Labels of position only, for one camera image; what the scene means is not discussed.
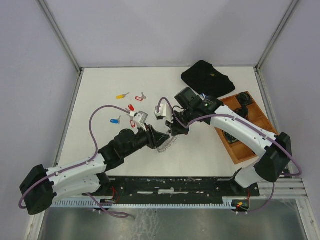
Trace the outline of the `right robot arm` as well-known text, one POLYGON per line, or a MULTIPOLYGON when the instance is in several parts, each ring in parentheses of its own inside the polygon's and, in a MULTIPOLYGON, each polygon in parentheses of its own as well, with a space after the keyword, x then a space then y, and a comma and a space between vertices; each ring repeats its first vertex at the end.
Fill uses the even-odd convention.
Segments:
POLYGON ((182 108, 173 109, 170 102, 159 102, 155 115, 166 119, 172 136, 187 135, 196 122, 218 128, 249 147, 259 159, 241 168, 229 183, 231 193, 242 195, 248 187, 260 181, 275 183, 292 160, 292 144, 288 134, 279 135, 249 122, 213 96, 203 97, 186 87, 175 99, 182 108))

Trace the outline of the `metal disc with keyrings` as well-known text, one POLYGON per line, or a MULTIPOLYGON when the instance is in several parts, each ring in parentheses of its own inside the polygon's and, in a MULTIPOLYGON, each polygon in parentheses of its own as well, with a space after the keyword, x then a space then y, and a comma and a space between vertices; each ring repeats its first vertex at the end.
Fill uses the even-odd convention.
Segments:
POLYGON ((178 139, 178 136, 171 136, 160 147, 157 148, 158 153, 163 153, 168 150, 178 139))

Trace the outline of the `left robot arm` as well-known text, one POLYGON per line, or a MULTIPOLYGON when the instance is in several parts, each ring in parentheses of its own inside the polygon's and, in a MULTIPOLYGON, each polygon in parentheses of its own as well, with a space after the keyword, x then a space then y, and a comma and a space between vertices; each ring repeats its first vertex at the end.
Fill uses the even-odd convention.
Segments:
POLYGON ((139 128, 137 133, 123 129, 91 157, 60 167, 36 165, 19 186, 22 196, 18 207, 32 216, 64 198, 95 192, 106 195, 111 189, 106 172, 119 167, 125 158, 142 148, 156 150, 170 138, 151 125, 139 128))

